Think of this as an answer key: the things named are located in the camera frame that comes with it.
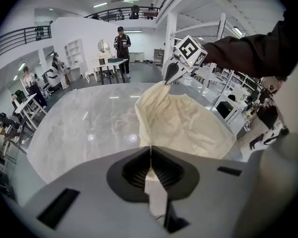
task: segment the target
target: round mirror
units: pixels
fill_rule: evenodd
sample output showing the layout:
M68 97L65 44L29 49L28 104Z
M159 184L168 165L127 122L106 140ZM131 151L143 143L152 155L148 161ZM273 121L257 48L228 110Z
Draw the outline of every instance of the round mirror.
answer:
M98 42L98 50L105 53L109 49L108 43L105 40L100 40Z

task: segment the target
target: marble table surface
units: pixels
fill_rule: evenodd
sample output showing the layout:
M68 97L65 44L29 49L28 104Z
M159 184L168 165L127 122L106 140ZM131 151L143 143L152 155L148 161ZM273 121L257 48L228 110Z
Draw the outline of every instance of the marble table surface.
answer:
M139 147L134 105L153 85L111 84L68 92L45 115L31 140L27 157L34 170L50 183L83 162ZM171 86L170 94L184 93L210 108L210 102L191 87ZM216 110L212 112L226 125ZM225 158L242 159L237 143Z

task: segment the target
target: gray floor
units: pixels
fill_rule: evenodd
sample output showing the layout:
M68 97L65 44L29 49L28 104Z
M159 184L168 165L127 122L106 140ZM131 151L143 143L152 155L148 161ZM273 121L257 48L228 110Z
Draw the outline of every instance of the gray floor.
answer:
M152 64L131 63L130 64L130 79L126 79L126 83L157 83L162 80L161 71L158 67ZM112 83L116 83L116 78L112 79ZM61 99L67 92L90 86L101 85L101 82L96 82L93 76L90 77L90 83L86 79L80 78L72 82L66 90L58 90L54 92L48 101L47 111ZM30 140L22 144L22 148L26 151ZM45 185L45 182L38 176L35 170L29 163L26 155L19 151L16 147L10 146L8 155L16 159L16 164L6 160L5 170L9 176L10 183L14 188L16 202L23 206L26 201Z

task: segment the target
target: white robot body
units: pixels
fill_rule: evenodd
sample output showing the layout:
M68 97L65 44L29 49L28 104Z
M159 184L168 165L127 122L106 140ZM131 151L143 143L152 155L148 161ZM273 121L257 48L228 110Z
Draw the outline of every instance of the white robot body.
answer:
M185 37L173 49L171 57L164 64L166 84L171 84L185 73L197 70L208 52L199 41L191 36Z

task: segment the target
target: cream fabric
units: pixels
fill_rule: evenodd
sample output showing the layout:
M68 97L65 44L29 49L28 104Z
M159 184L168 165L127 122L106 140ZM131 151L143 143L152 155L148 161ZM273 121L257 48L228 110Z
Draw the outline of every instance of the cream fabric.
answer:
M218 118L188 95L168 94L159 82L135 104L140 121L140 146L165 146L198 156L221 159L236 138Z

